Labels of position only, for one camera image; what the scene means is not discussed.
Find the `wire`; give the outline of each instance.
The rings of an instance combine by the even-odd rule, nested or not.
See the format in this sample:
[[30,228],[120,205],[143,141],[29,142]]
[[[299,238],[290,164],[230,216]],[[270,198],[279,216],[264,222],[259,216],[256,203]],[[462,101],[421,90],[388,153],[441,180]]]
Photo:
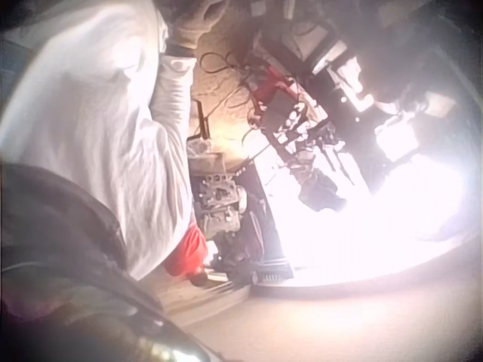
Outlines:
[[302,32],[295,32],[294,31],[294,28],[295,26],[299,25],[299,24],[307,24],[306,21],[299,21],[298,23],[293,23],[292,24],[292,27],[291,27],[291,31],[292,31],[292,34],[295,35],[295,36],[305,36],[305,35],[308,35],[310,34],[311,32],[313,32],[316,28],[317,28],[317,24],[315,23],[310,23],[310,27]]
[[[214,51],[208,51],[207,53],[204,53],[202,55],[201,58],[199,58],[199,67],[202,69],[203,72],[205,72],[206,74],[217,74],[217,73],[220,73],[224,70],[227,70],[227,69],[234,69],[234,70],[242,70],[242,67],[240,67],[238,64],[231,64],[228,59],[230,58],[230,56],[233,55],[233,52],[232,51],[229,51],[228,53],[226,53],[225,57],[223,55],[221,55],[220,53],[217,53],[217,52],[214,52]],[[222,60],[222,62],[225,64],[224,66],[221,66],[220,68],[218,69],[214,69],[214,70],[209,70],[209,69],[206,69],[203,64],[204,64],[204,61],[206,60],[206,57],[218,57]]]
[[250,128],[247,132],[245,132],[245,134],[243,135],[243,137],[241,138],[241,145],[244,146],[245,145],[245,139],[247,138],[247,136],[250,134],[251,131],[253,131],[254,128]]

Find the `red object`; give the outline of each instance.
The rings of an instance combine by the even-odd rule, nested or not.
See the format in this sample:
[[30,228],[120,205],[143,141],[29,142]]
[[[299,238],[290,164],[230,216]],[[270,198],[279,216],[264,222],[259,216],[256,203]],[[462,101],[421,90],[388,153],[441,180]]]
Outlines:
[[193,275],[202,268],[207,255],[206,238],[196,223],[193,223],[176,249],[163,262],[163,266],[174,277]]

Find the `floor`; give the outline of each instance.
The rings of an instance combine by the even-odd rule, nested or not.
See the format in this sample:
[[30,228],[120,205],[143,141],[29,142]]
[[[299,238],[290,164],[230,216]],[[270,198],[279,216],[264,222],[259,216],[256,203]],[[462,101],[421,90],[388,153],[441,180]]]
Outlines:
[[188,331],[246,362],[454,362],[481,344],[481,307],[476,268],[366,296],[253,298]]
[[[196,56],[198,60],[207,52],[216,52],[225,56],[229,51],[243,57],[251,45],[251,36],[247,31],[250,26],[250,15],[232,2],[223,19],[211,32],[202,36]],[[192,97],[203,104],[204,113],[208,114],[220,101],[239,86],[240,75],[232,69],[223,70],[217,74],[207,74],[199,62],[195,68],[195,81],[192,87]],[[219,69],[224,66],[217,56],[205,58],[203,67],[207,70]],[[247,113],[250,105],[237,106],[247,101],[248,92],[245,89],[233,94],[210,117],[210,130],[215,152],[225,153],[227,169],[236,169],[247,157],[243,149],[242,137],[249,130]],[[194,134],[198,120],[190,122],[190,133]]]

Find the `black cable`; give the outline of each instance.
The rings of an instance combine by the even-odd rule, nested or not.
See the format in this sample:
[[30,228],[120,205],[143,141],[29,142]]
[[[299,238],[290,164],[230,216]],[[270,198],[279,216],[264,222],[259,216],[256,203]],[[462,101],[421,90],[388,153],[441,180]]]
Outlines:
[[292,24],[292,27],[291,27],[291,31],[292,31],[292,34],[295,35],[295,36],[305,36],[305,35],[308,35],[310,34],[311,32],[313,32],[316,28],[317,28],[317,24],[313,23],[313,22],[310,22],[310,27],[307,29],[307,30],[304,30],[303,32],[295,32],[294,31],[294,27],[299,25],[299,24],[302,24],[302,23],[306,23],[306,21],[299,21],[298,23],[293,23]]
[[[231,64],[228,61],[229,57],[232,56],[232,55],[233,55],[232,51],[229,51],[228,53],[226,53],[225,57],[223,55],[221,55],[220,53],[217,53],[217,52],[214,52],[214,51],[208,51],[207,53],[204,53],[201,58],[199,58],[199,67],[206,74],[217,74],[217,73],[220,73],[220,72],[227,70],[227,69],[234,69],[234,70],[238,70],[238,71],[242,70],[242,68],[239,65]],[[215,69],[215,70],[208,70],[205,67],[203,67],[203,62],[205,61],[206,57],[219,57],[225,63],[225,65],[218,68],[218,69]]]

